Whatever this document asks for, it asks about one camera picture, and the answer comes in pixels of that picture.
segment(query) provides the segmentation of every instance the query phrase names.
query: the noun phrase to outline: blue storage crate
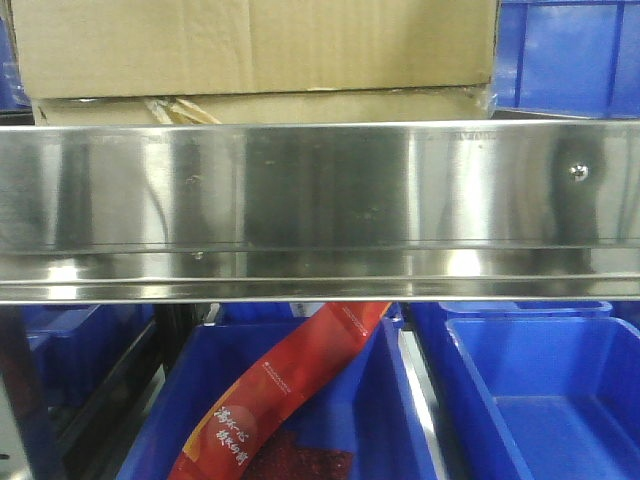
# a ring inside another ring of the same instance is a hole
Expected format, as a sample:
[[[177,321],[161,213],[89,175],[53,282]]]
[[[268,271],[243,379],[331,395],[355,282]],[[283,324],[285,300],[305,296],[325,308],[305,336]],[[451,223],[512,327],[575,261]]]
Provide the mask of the blue storage crate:
[[[118,475],[164,480],[202,416],[295,324],[198,327]],[[352,480],[435,479],[397,344],[384,321],[365,350],[284,428],[303,446],[355,453]]]
[[[503,0],[498,106],[640,116],[638,31],[638,0]]]
[[[230,302],[220,305],[216,323],[252,325],[295,318],[288,302]]]
[[[584,317],[611,316],[609,302],[535,301],[535,302],[415,302],[411,303],[416,333],[425,348],[433,370],[447,374],[444,349],[451,342],[445,322],[454,318]]]
[[[637,329],[548,317],[447,324],[442,383],[474,478],[639,478]]]
[[[0,111],[27,108],[29,100],[24,94],[11,51],[9,34],[0,19]]]
[[[150,321],[142,305],[23,307],[29,335],[50,337],[49,405],[82,405]]]

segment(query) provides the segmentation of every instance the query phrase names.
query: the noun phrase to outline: cardboard box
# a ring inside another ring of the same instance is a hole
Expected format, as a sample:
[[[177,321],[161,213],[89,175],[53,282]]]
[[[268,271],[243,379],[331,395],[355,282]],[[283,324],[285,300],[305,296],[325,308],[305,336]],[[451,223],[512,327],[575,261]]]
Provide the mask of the cardboard box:
[[[487,118],[489,87],[188,97],[221,123],[348,123]],[[34,100],[38,125],[159,123],[148,98]]]
[[[497,16],[497,0],[11,0],[10,7],[32,98],[486,84]]]

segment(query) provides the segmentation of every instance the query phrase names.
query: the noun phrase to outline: red packaging bag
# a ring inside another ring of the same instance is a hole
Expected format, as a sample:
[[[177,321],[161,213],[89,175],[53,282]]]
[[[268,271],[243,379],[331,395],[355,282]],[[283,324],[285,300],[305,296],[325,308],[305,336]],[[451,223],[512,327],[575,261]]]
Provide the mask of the red packaging bag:
[[[169,480],[237,480],[260,447],[364,348],[389,307],[328,302],[254,363],[193,430]]]

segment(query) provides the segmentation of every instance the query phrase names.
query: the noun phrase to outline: screw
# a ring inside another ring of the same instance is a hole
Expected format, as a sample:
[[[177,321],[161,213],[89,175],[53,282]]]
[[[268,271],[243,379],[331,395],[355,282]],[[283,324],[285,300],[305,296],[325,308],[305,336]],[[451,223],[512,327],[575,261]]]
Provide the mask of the screw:
[[[574,182],[582,182],[589,176],[589,167],[582,163],[577,163],[569,169],[569,173]]]

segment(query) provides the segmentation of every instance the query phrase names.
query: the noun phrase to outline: storage rack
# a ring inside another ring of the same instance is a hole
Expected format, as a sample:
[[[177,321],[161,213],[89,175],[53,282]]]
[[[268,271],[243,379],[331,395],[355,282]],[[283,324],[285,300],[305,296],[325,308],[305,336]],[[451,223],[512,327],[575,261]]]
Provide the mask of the storage rack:
[[[6,305],[640,297],[640,122],[15,127],[0,158]],[[64,478],[2,308],[0,462]]]

